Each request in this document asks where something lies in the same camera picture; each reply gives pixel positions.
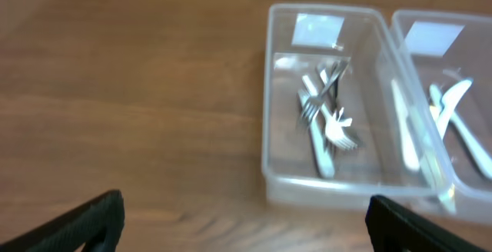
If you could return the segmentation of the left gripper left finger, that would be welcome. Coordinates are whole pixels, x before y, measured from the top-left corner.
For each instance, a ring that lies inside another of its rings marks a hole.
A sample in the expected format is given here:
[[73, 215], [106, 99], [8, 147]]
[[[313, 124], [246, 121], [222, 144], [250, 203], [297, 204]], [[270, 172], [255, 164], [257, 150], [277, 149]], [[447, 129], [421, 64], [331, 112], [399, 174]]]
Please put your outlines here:
[[122, 193], [109, 190], [1, 244], [2, 251], [115, 251], [125, 226]]

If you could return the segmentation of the dark-handled metal fork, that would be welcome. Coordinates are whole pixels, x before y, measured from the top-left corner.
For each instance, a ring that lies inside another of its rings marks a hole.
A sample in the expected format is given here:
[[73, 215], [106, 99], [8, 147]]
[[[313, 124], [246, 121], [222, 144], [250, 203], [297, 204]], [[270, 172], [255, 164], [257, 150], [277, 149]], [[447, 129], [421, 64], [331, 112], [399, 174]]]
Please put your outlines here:
[[[340, 62], [337, 61], [334, 63], [332, 71], [331, 71], [331, 77], [334, 77], [339, 70], [340, 67]], [[331, 95], [331, 109], [335, 110], [338, 105], [337, 105], [337, 97], [338, 97], [338, 80], [336, 79], [334, 83], [331, 86], [330, 90], [330, 95]]]

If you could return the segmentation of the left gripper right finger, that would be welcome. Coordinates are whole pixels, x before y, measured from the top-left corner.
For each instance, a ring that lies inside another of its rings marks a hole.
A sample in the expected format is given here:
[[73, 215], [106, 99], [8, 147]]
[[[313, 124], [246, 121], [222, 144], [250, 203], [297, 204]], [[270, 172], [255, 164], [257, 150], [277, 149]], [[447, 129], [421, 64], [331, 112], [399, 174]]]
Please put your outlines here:
[[382, 195], [371, 197], [365, 224], [377, 252], [484, 252]]

